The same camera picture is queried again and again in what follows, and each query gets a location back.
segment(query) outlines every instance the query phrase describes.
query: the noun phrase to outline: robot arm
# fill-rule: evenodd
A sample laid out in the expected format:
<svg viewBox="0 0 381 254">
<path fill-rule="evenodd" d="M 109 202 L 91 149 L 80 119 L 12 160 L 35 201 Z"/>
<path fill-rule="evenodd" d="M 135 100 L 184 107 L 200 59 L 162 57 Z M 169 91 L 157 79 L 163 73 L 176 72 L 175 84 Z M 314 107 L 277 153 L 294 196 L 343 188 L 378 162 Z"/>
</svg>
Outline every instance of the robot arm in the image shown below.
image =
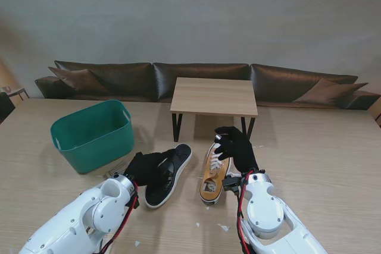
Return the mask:
<svg viewBox="0 0 381 254">
<path fill-rule="evenodd" d="M 28 239 L 20 254 L 97 252 L 104 236 L 126 219 L 124 207 L 135 194 L 136 187 L 127 177 L 114 175 L 60 210 Z"/>
<path fill-rule="evenodd" d="M 249 201 L 248 219 L 241 220 L 242 231 L 258 254 L 326 254 L 327 252 L 307 230 L 299 218 L 280 198 L 271 195 L 273 184 L 267 174 L 250 174 L 244 188 Z M 260 239 L 272 239 L 286 221 L 291 232 L 270 244 Z"/>
</svg>

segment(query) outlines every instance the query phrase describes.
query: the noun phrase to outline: black sneaker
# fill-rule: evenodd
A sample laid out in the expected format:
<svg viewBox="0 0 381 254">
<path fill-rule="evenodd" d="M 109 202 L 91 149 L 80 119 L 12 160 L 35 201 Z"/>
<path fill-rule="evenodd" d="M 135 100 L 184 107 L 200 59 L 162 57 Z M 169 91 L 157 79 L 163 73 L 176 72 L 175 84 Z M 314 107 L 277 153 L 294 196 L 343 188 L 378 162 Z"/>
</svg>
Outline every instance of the black sneaker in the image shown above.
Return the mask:
<svg viewBox="0 0 381 254">
<path fill-rule="evenodd" d="M 174 152 L 159 166 L 164 170 L 163 179 L 145 188 L 145 203 L 149 208 L 162 206 L 172 195 L 184 167 L 192 157 L 187 144 L 179 144 Z"/>
</svg>

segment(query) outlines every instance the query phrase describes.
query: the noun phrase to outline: yellow canvas shoe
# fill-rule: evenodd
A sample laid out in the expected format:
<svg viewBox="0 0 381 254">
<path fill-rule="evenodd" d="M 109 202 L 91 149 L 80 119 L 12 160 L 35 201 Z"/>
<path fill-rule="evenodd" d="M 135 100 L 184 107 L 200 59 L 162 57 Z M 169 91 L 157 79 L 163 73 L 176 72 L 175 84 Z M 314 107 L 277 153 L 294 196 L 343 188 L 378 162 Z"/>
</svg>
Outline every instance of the yellow canvas shoe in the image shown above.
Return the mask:
<svg viewBox="0 0 381 254">
<path fill-rule="evenodd" d="M 213 143 L 207 153 L 207 163 L 205 165 L 204 177 L 200 186 L 200 197 L 206 204 L 213 205 L 220 198 L 222 191 L 222 180 L 229 171 L 233 158 L 218 160 L 219 154 L 215 154 L 220 144 Z"/>
</svg>

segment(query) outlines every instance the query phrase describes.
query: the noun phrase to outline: throw pillow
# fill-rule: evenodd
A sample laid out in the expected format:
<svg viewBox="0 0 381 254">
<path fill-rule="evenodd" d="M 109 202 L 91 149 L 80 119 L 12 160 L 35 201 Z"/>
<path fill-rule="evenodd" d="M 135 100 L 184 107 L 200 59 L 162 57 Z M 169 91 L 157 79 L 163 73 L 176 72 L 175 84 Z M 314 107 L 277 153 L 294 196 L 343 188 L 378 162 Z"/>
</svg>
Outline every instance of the throw pillow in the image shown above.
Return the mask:
<svg viewBox="0 0 381 254">
<path fill-rule="evenodd" d="M 344 96 L 354 93 L 366 84 L 368 83 L 337 84 L 321 79 L 313 86 L 312 89 L 293 102 L 334 105 Z"/>
<path fill-rule="evenodd" d="M 110 92 L 96 79 L 89 70 L 66 71 L 60 68 L 49 69 L 65 84 L 85 95 L 109 95 Z"/>
</svg>

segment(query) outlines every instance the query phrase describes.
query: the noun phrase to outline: shoe sole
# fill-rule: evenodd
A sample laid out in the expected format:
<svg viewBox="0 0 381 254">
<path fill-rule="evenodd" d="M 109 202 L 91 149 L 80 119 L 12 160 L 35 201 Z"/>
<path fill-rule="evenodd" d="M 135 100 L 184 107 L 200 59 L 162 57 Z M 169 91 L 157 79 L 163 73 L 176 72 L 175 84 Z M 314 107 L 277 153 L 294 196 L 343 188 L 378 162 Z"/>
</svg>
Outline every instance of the shoe sole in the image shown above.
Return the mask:
<svg viewBox="0 0 381 254">
<path fill-rule="evenodd" d="M 188 164 L 189 160 L 191 160 L 191 157 L 192 157 L 192 154 L 193 154 L 193 150 L 192 148 L 190 149 L 190 155 L 188 158 L 186 158 L 184 164 L 181 165 L 181 167 L 179 168 L 179 170 L 177 171 L 176 173 L 176 177 L 174 178 L 174 184 L 173 184 L 173 187 L 170 191 L 170 193 L 165 197 L 165 199 L 159 203 L 158 205 L 150 205 L 146 198 L 145 198 L 145 191 L 144 191 L 144 201 L 145 201 L 145 204 L 146 206 L 148 206 L 149 208 L 159 208 L 160 206 L 162 206 L 163 204 L 165 204 L 165 202 L 170 198 L 170 196 L 172 195 L 172 193 L 174 192 L 174 189 L 176 188 L 176 184 L 177 184 L 177 180 L 179 179 L 181 173 L 183 172 L 185 166 Z"/>
<path fill-rule="evenodd" d="M 213 148 L 213 146 L 214 146 L 214 144 L 213 144 L 212 146 L 210 146 L 209 151 L 208 151 L 207 154 L 210 153 L 210 150 Z M 229 172 L 231 166 L 232 166 L 232 159 L 229 159 L 229 167 L 227 168 L 227 172 L 226 172 L 226 174 Z M 220 198 L 220 196 L 221 196 L 221 193 L 222 193 L 222 189 L 221 189 L 220 193 L 218 194 L 218 196 L 217 196 L 214 200 L 205 200 L 205 199 L 201 196 L 201 193 L 200 193 L 200 198 L 201 198 L 201 200 L 202 200 L 206 205 L 214 205 L 214 204 L 216 204 L 216 203 L 218 202 L 218 200 L 219 200 L 219 198 Z"/>
</svg>

